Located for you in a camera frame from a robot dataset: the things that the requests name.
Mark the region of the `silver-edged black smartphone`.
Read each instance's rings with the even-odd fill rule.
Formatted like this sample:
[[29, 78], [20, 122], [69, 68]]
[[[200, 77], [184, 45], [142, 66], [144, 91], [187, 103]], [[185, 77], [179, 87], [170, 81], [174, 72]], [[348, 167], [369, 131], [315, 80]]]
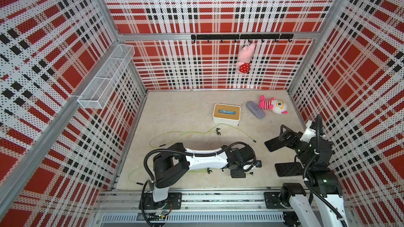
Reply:
[[280, 141], [278, 137], [266, 141], [264, 145], [270, 152], [274, 152], [278, 149], [285, 147], [284, 142]]

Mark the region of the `green wired earphones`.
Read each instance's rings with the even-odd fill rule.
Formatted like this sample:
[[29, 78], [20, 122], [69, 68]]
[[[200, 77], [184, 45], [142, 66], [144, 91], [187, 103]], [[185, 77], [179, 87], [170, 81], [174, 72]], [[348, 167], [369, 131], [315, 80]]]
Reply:
[[157, 145], [154, 145], [153, 142], [156, 141], [158, 138], [162, 138], [162, 137], [165, 137], [166, 135], [170, 135], [170, 134], [173, 134], [173, 133], [176, 134], [176, 137], [174, 137], [169, 143], [173, 143], [176, 139], [179, 139], [179, 138], [181, 138], [181, 137], [183, 137], [183, 136], [193, 135], [193, 134], [205, 135], [205, 134], [209, 134], [209, 133], [214, 133], [214, 134], [216, 134], [217, 136], [220, 136], [220, 135], [221, 135], [221, 132], [220, 132], [221, 128], [220, 128], [220, 126], [225, 126], [225, 127], [231, 128], [231, 129], [238, 130], [239, 132], [241, 132], [242, 134], [244, 134], [245, 136], [247, 136], [252, 142], [254, 142], [254, 143], [257, 142], [257, 141], [256, 141], [255, 139], [253, 139], [248, 133], [246, 133], [246, 132], [243, 131], [242, 129], [238, 128], [237, 126], [232, 126], [232, 125], [220, 123], [220, 124], [217, 124], [216, 126], [210, 128], [210, 129], [207, 130], [207, 131], [167, 131], [167, 132], [164, 132], [164, 133], [162, 133], [162, 134], [160, 134], [160, 135], [157, 135], [157, 136], [155, 136], [154, 138], [152, 138], [152, 139], [149, 141], [148, 144], [149, 144], [149, 146], [152, 147], [152, 148], [158, 148], [158, 147], [166, 146], [167, 143], [164, 143], [164, 144], [161, 144], [161, 145], [158, 145], [158, 146], [157, 146]]
[[[133, 181], [133, 180], [131, 179], [131, 175], [133, 175], [135, 172], [137, 172], [137, 171], [139, 171], [139, 170], [141, 170], [141, 169], [142, 169], [142, 167], [136, 168], [136, 169], [132, 170], [132, 171], [128, 174], [127, 178], [128, 178], [128, 180], [129, 180], [131, 183], [134, 183], [134, 184], [137, 184], [137, 185], [143, 185], [143, 183], [141, 183], [141, 182], [135, 182], [135, 181]], [[212, 173], [212, 170], [209, 169], [209, 168], [205, 168], [205, 169], [192, 170], [192, 171], [190, 171], [190, 172], [194, 172], [194, 173], [204, 173], [204, 172], [206, 172], [206, 173], [210, 174], [210, 173]]]

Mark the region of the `purple-edged black smartphone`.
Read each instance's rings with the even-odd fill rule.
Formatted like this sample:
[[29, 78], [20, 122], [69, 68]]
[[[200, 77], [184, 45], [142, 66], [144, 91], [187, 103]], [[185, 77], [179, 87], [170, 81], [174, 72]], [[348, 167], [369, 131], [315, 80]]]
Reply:
[[302, 176], [303, 166], [299, 162], [286, 162], [275, 164], [275, 170], [279, 177]]

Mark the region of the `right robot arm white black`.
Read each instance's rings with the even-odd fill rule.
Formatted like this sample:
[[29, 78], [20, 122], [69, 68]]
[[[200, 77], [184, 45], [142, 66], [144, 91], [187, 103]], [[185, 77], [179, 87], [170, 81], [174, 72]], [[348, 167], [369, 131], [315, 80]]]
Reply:
[[279, 199], [292, 208], [302, 227], [346, 227], [343, 192], [329, 169], [333, 143], [324, 138], [321, 115], [308, 121], [303, 133], [280, 127], [279, 141], [295, 151], [303, 165], [303, 185], [284, 183]]

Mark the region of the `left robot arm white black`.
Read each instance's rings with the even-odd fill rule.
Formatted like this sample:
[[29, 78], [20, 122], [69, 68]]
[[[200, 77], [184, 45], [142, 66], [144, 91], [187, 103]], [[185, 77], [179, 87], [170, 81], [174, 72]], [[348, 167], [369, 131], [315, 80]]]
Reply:
[[154, 203], [168, 199], [169, 187], [189, 171], [229, 169], [232, 178], [244, 178], [252, 169], [262, 167], [253, 148], [235, 142], [215, 150], [192, 150], [183, 143], [150, 151], [144, 158], [144, 168], [150, 176], [150, 190]]

